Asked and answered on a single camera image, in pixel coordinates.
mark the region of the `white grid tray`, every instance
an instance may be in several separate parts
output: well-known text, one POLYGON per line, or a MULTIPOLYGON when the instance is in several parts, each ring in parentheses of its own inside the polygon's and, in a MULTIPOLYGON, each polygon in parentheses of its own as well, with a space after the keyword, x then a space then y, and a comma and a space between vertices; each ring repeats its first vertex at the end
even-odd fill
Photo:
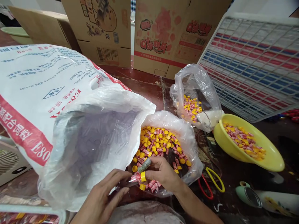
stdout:
POLYGON ((299 107, 299 19, 226 14, 198 63, 251 123, 299 107))

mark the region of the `red scissors handle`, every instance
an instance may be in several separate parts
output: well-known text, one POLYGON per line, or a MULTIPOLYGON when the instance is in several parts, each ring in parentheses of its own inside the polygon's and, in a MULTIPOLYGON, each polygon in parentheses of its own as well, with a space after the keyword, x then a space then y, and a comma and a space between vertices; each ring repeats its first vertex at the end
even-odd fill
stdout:
POLYGON ((205 177, 203 176, 203 174, 202 174, 202 178, 203 178, 203 180, 205 181, 206 186, 208 187, 211 196, 207 196, 207 194, 206 194, 205 191, 203 190, 202 185, 201 185, 201 183, 200 183, 200 178, 198 179, 199 187, 200 187, 201 191, 203 192, 203 194, 204 194, 208 199, 213 200, 213 198, 214 198, 213 192, 211 191, 211 188, 210 188, 208 182, 206 181, 205 177))

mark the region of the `clear plastic bag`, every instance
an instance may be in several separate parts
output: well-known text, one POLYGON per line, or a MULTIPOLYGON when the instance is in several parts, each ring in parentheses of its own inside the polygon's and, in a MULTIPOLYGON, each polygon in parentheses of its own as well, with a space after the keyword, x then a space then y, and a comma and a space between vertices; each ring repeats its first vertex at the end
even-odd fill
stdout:
POLYGON ((67 105, 54 124, 39 195, 55 209, 77 212, 95 184, 130 164, 141 124, 155 109, 142 96, 108 83, 67 105))
POLYGON ((198 64, 189 64, 175 75, 175 84, 170 88, 170 97, 177 108, 178 116, 196 126, 210 132, 219 122, 222 115, 221 104, 208 73, 198 64), (196 116, 193 122, 184 109, 184 95, 201 101, 203 111, 196 116))
MULTIPOLYGON (((172 133, 175 133, 176 138, 179 140, 184 154, 188 160, 192 163, 191 167, 186 168, 185 173, 180 173, 181 179, 190 185, 201 177, 203 170, 203 163, 198 157, 198 147, 195 140, 194 130, 189 123, 185 120, 178 118, 168 111, 157 111, 154 114, 150 114, 144 120, 142 127, 153 126, 159 128, 165 128, 172 133)), ((164 156, 170 165, 175 162, 174 153, 164 156)), ((171 196, 172 193, 160 187, 158 191, 155 191, 153 195, 159 198, 165 198, 171 196)))

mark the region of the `green cup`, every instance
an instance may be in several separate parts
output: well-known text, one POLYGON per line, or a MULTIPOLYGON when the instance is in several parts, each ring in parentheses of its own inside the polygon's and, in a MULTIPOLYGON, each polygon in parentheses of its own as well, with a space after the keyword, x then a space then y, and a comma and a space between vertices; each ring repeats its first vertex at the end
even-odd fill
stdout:
POLYGON ((241 201, 252 207, 261 208, 263 206, 255 191, 244 181, 240 181, 240 186, 236 187, 236 193, 241 201))

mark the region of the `fan grille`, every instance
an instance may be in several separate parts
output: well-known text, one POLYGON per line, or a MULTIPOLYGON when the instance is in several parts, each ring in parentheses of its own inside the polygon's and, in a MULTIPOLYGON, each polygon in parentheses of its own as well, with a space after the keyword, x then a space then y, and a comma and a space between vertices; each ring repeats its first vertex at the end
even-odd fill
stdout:
POLYGON ((0 176, 11 170, 18 161, 19 157, 14 152, 0 150, 0 176))

